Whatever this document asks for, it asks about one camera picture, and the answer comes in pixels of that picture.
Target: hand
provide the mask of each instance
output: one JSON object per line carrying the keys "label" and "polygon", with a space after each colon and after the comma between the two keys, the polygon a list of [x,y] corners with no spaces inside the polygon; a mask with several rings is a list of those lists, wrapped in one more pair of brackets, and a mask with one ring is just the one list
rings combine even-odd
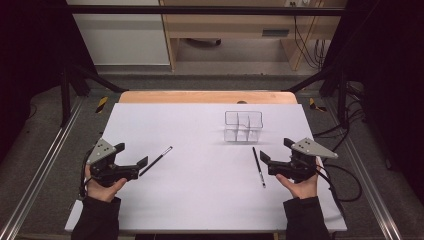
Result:
{"label": "hand", "polygon": [[293,183],[281,174],[276,175],[278,181],[286,187],[294,198],[311,198],[317,196],[318,174],[300,183]]}
{"label": "hand", "polygon": [[[85,166],[85,177],[90,178],[90,165]],[[125,185],[126,178],[121,178],[110,187],[103,187],[96,180],[91,179],[87,183],[87,194],[89,197],[103,201],[111,202],[115,198],[115,194]]]}

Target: black sleeve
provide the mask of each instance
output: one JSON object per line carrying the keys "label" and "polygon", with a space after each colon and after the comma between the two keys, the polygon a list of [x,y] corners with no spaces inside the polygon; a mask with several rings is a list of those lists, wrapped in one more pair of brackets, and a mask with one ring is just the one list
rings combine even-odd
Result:
{"label": "black sleeve", "polygon": [[72,231],[71,239],[118,239],[120,205],[121,199],[119,198],[114,198],[111,203],[107,203],[86,197],[83,200],[81,216]]}
{"label": "black sleeve", "polygon": [[294,198],[284,202],[287,240],[330,240],[318,197]]}

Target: person's left hand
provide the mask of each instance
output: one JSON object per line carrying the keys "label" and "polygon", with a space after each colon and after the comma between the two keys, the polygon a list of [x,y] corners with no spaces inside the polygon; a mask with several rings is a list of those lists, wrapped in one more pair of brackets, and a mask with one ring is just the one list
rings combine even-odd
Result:
{"label": "person's left hand", "polygon": [[[85,177],[90,178],[90,165],[85,166]],[[116,193],[125,185],[126,178],[121,178],[110,187],[103,187],[96,180],[91,179],[87,183],[87,194],[89,197],[103,201],[111,202],[115,198]]]}

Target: clear organizer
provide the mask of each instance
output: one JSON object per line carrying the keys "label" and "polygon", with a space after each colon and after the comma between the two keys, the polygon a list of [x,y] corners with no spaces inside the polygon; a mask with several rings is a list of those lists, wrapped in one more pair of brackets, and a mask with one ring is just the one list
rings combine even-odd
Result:
{"label": "clear organizer", "polygon": [[224,140],[226,142],[257,142],[262,128],[262,112],[225,112]]}

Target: yellow and black tape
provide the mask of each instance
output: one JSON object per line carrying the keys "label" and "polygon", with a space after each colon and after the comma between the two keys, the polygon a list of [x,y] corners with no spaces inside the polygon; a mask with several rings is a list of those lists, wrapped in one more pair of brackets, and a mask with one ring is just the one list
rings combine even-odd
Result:
{"label": "yellow and black tape", "polygon": [[105,107],[107,102],[107,97],[102,97],[102,99],[100,99],[99,105],[97,106],[96,109],[96,113],[101,113],[103,108]]}
{"label": "yellow and black tape", "polygon": [[321,112],[327,112],[327,108],[325,108],[325,107],[318,107],[315,104],[315,101],[314,101],[313,98],[309,98],[309,108],[310,109],[316,109],[316,110],[321,111]]}

